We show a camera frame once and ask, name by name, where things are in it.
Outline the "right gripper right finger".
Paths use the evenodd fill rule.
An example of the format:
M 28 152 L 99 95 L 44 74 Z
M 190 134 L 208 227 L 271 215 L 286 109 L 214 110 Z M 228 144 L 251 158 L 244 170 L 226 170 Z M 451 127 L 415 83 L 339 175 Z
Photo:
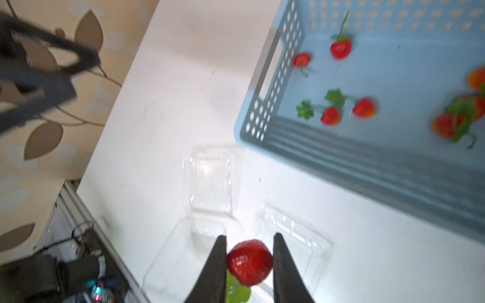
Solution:
M 281 233 L 274 236 L 273 257 L 274 302 L 314 303 Z

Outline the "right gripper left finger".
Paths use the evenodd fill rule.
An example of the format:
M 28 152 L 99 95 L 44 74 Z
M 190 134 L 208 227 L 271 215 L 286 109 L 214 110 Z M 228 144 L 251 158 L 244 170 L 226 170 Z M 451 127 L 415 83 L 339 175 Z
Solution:
M 227 294 L 227 238 L 216 238 L 195 286 L 185 303 L 215 302 L 225 303 Z

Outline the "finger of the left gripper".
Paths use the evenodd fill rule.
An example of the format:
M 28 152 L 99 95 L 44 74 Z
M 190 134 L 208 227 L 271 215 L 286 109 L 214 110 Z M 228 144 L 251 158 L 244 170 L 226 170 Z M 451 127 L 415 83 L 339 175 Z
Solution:
M 25 48 L 16 41 L 16 34 L 39 39 L 55 48 L 75 53 L 78 61 L 56 71 L 34 68 L 27 59 Z M 43 93 L 40 97 L 1 113 L 1 132 L 21 126 L 24 122 L 75 98 L 77 93 L 71 77 L 100 63 L 97 51 L 1 13 L 1 79 L 23 88 L 39 89 Z

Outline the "clear clamshell container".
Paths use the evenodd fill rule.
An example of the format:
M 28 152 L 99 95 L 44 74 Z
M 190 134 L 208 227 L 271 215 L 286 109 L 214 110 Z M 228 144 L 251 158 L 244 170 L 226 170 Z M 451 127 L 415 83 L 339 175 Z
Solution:
M 189 213 L 230 217 L 238 205 L 244 151 L 236 145 L 202 145 L 185 156 L 183 203 Z
M 183 302 L 195 285 L 218 236 L 227 247 L 258 239 L 272 247 L 282 234 L 296 268 L 310 295 L 315 295 L 333 249 L 332 242 L 303 219 L 263 204 L 246 229 L 227 212 L 189 212 L 174 227 L 143 278 L 142 289 L 151 302 Z

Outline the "red strawberry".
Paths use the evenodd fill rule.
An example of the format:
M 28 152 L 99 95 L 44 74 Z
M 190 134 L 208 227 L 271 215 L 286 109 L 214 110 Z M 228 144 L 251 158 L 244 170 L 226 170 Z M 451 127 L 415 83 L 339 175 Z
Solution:
M 227 269 L 245 287 L 262 283 L 270 275 L 273 264 L 269 248 L 257 239 L 240 242 L 227 254 Z

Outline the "blue plastic basket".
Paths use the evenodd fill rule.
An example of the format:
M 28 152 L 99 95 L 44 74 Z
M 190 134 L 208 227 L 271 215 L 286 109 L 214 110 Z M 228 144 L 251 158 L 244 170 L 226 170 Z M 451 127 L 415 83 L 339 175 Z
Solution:
M 234 135 L 484 241 L 484 2 L 282 1 Z

